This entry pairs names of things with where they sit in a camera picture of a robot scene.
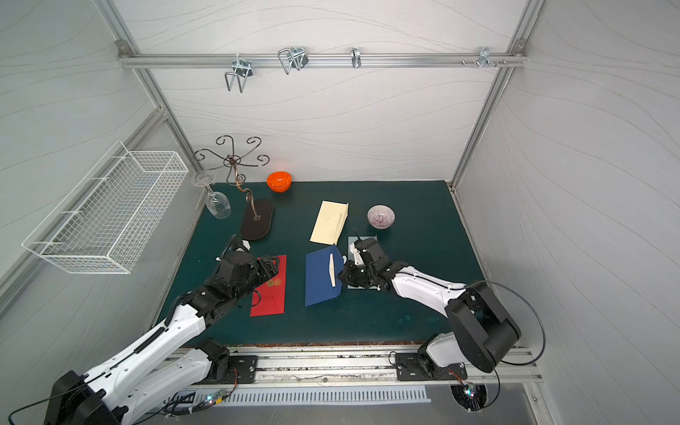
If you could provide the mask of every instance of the patterned bowl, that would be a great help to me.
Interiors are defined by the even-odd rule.
[[[387,205],[376,205],[371,207],[368,217],[371,226],[379,230],[388,228],[394,223],[394,211]]]

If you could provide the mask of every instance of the wine glass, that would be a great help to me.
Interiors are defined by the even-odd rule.
[[[217,176],[215,175],[215,171],[201,170],[194,174],[191,182],[194,184],[194,186],[198,186],[199,188],[208,187],[208,193],[205,195],[205,206],[208,208],[208,211],[210,211],[210,213],[215,216],[215,218],[227,218],[229,217],[229,214],[231,214],[231,205],[229,204],[229,200],[226,198],[224,193],[215,192],[209,187],[210,184],[215,182],[216,178]]]

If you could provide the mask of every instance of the decorative metal stand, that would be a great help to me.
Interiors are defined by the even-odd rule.
[[[229,168],[229,174],[226,176],[226,182],[231,186],[236,186],[236,188],[245,193],[245,201],[250,203],[250,209],[246,209],[243,213],[243,221],[241,221],[241,236],[248,241],[255,241],[257,239],[262,239],[271,228],[271,219],[274,214],[274,205],[268,199],[254,199],[253,192],[249,188],[242,188],[241,185],[245,183],[245,174],[239,172],[239,166],[242,167],[264,167],[269,164],[269,156],[265,154],[260,154],[257,156],[257,160],[263,164],[243,164],[241,161],[248,155],[250,155],[255,149],[257,149],[260,144],[262,144],[262,139],[253,136],[249,137],[245,142],[249,145],[257,143],[251,150],[246,152],[244,155],[236,155],[234,147],[234,138],[230,135],[219,136],[215,140],[216,145],[224,145],[226,139],[231,140],[231,154],[226,156],[221,156],[216,154],[210,149],[199,149],[194,152],[194,156],[198,161],[205,159],[205,155],[202,154],[204,151],[208,151],[214,156],[217,156],[222,160],[222,165],[214,168],[209,168],[209,170],[216,170],[220,168]],[[234,182],[230,182],[229,178],[231,173],[234,173]]]

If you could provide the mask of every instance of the white robotic arm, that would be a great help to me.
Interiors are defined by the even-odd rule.
[[[356,261],[345,264],[339,275],[343,282],[393,291],[447,317],[453,332],[435,335],[418,350],[425,376],[465,360],[491,372],[519,339],[519,328],[489,288],[448,282],[392,262],[373,238],[359,239],[350,249]],[[232,370],[229,351],[212,340],[154,370],[278,273],[278,258],[256,260],[235,236],[218,260],[215,273],[178,297],[164,322],[85,374],[70,371],[57,380],[45,425],[133,425],[152,406],[190,384],[206,377],[223,381]]]
[[[425,351],[420,359],[423,369],[468,360],[489,373],[522,335],[487,286],[448,282],[391,261],[374,238],[359,238],[350,250],[355,260],[347,262],[340,275],[348,285],[394,291],[448,319],[453,332],[429,339],[419,350],[419,355]]]
[[[85,374],[70,371],[59,378],[52,387],[45,425],[130,425],[190,384],[206,377],[213,381],[227,378],[233,368],[229,350],[212,340],[154,370],[278,274],[278,258],[255,259],[236,235],[218,261],[203,285],[175,299],[163,322]]]

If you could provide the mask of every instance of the white wire basket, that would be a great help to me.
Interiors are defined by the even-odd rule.
[[[187,173],[177,152],[118,141],[22,246],[69,273],[130,273]]]

